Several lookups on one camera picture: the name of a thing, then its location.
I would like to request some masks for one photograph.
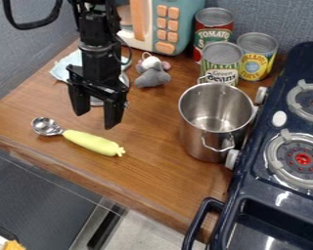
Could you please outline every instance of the tomato can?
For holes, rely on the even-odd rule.
[[[202,49],[208,43],[230,41],[233,31],[232,13],[223,8],[205,8],[195,15],[194,61],[201,63]]]
[[[200,83],[237,86],[242,57],[242,49],[234,43],[207,44],[202,51]]]
[[[251,32],[240,36],[237,44],[243,50],[240,77],[247,81],[260,81],[272,70],[278,42],[271,36]]]

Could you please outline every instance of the gray stuffed toy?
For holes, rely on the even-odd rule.
[[[139,61],[136,65],[136,69],[142,75],[136,79],[136,87],[155,87],[168,83],[171,80],[171,76],[165,72],[170,68],[168,62],[162,62],[157,57],[149,56],[142,61]]]

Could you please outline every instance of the red can label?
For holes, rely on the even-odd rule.
[[[208,43],[219,41],[230,41],[233,30],[233,23],[207,27],[196,21],[196,32],[194,39],[194,61],[201,64],[202,49]]]

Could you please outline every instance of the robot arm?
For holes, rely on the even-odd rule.
[[[76,115],[90,110],[90,97],[105,103],[105,128],[121,122],[127,106],[129,89],[119,80],[121,73],[122,40],[116,35],[120,17],[114,0],[70,0],[80,33],[79,49],[82,66],[69,65],[68,92]],[[63,0],[56,0],[51,14],[42,21],[16,23],[10,0],[3,0],[4,11],[10,24],[17,29],[33,29],[54,21]]]

